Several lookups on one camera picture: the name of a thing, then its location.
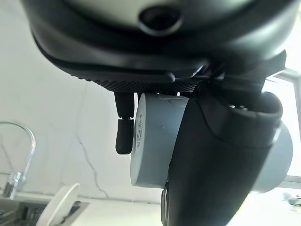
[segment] black rubber grip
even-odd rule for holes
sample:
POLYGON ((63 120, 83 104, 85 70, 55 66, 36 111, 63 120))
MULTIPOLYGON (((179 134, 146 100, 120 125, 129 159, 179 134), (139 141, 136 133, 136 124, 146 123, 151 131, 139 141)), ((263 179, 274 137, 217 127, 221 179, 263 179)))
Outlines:
POLYGON ((118 154, 130 154, 132 152, 134 137, 134 120, 119 119, 116 137, 116 151, 118 154))
POLYGON ((117 113, 120 118, 134 117, 134 94, 133 93, 114 93, 117 113))

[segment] metal rod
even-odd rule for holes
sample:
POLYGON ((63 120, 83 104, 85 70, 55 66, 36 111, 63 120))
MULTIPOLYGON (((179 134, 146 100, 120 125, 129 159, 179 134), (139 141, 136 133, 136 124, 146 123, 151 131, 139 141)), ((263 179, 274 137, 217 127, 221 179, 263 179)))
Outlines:
POLYGON ((19 122, 16 122, 16 121, 0 121, 0 124, 9 124, 9 125, 18 126, 18 127, 22 128, 28 134, 28 136, 30 137, 30 140, 31 140, 31 149, 30 149, 30 152, 28 154, 27 164, 25 166, 25 169, 24 169, 24 171, 22 173, 22 177, 21 177, 21 181, 24 182, 26 180, 26 177, 27 177, 30 165, 32 163, 32 159, 33 159, 34 153, 35 153, 35 149, 36 149, 36 139, 35 139, 35 136, 34 136, 33 132, 27 126, 25 126, 25 125, 23 125, 23 124, 21 124, 19 122))

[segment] chrome faucet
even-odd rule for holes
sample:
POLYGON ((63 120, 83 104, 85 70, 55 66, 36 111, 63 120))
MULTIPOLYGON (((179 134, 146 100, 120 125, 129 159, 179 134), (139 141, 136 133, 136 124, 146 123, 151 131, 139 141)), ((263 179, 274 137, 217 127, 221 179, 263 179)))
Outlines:
POLYGON ((2 196, 13 199, 18 188, 21 185, 23 185, 26 181, 27 174, 28 174, 30 165, 32 163, 33 156, 34 156, 35 149, 36 149, 36 139, 34 137, 33 132, 27 126, 22 125, 18 122, 0 121, 0 124, 10 124, 10 125, 15 125, 15 126, 22 128, 29 135, 30 140, 31 140, 31 149, 28 153, 28 158, 27 158, 27 163, 26 163, 25 169, 23 170, 23 172, 12 172, 9 176, 8 181, 6 182, 5 187, 4 187, 2 196))

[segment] black plastic housing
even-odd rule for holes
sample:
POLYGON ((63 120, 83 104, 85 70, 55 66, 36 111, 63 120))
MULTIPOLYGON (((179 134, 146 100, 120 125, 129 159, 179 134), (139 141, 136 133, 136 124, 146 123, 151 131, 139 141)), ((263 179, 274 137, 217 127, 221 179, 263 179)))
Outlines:
POLYGON ((186 107, 168 173, 168 226, 225 226, 275 140, 282 106, 262 93, 253 109, 202 85, 186 107))

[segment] marble wall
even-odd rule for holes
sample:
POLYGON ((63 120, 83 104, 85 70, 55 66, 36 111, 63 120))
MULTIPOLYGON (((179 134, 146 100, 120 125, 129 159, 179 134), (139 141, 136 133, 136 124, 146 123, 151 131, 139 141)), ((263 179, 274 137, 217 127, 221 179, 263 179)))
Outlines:
MULTIPOLYGON (((81 195, 159 202, 159 189, 132 187, 130 156, 115 152, 117 112, 114 95, 50 64, 37 50, 22 10, 0 4, 0 121, 18 121, 33 130, 37 149, 23 191, 55 193, 80 182, 81 195), (82 143, 87 151, 84 153, 82 143)), ((0 172, 26 163, 30 142, 19 128, 0 125, 0 172)), ((0 175, 0 187, 6 176, 0 175)))

